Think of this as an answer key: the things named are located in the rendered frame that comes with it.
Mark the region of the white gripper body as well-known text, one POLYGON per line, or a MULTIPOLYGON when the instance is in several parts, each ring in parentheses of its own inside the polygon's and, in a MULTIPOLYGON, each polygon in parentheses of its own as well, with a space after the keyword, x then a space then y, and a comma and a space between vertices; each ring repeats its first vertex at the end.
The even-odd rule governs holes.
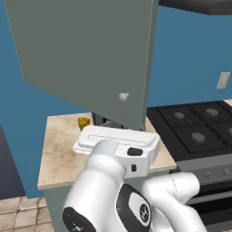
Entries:
POLYGON ((123 145, 145 149, 149 153, 150 164, 157 158, 160 150, 158 133, 89 125, 81 131, 78 140, 73 144, 73 151, 89 155, 101 140, 115 140, 123 145))

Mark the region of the white wall outlet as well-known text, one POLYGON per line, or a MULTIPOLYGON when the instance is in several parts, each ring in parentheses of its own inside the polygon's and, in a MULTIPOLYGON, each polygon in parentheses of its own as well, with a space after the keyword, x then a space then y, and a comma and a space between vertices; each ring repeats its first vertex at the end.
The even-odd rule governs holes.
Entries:
POLYGON ((225 89, 227 87, 227 82, 230 77, 230 72, 222 72, 219 75, 219 79, 217 82, 217 88, 218 89, 225 89))

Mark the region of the grey-green cabinet door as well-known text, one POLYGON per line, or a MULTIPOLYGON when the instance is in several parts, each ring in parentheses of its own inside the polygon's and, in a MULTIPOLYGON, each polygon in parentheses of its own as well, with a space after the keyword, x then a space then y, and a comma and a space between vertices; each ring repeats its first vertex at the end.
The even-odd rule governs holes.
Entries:
POLYGON ((26 83, 125 127, 144 125, 159 0, 4 3, 26 83))

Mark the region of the black gas stove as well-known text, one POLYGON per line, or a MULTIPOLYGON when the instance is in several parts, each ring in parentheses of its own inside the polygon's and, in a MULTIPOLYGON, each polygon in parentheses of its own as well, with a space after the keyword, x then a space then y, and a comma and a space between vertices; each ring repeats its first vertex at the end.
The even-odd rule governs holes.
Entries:
POLYGON ((177 163, 191 172, 199 193, 188 201, 208 232, 232 230, 232 102, 149 107, 153 128, 177 163))

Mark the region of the dark range hood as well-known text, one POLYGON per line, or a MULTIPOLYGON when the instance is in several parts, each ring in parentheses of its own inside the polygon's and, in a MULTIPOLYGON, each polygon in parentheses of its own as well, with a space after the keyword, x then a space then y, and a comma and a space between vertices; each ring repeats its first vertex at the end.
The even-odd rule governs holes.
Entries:
POLYGON ((159 5, 203 15, 232 15, 232 0, 159 0, 159 5))

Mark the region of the yellow glass cup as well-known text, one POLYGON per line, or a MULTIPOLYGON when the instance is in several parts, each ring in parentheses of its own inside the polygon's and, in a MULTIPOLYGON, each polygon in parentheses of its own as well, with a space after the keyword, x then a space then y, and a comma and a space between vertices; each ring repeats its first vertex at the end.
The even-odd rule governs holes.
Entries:
POLYGON ((84 127, 88 126, 90 124, 91 120, 89 118, 84 118, 84 117, 80 117, 78 119, 78 126, 80 128, 80 130, 82 130, 84 127))

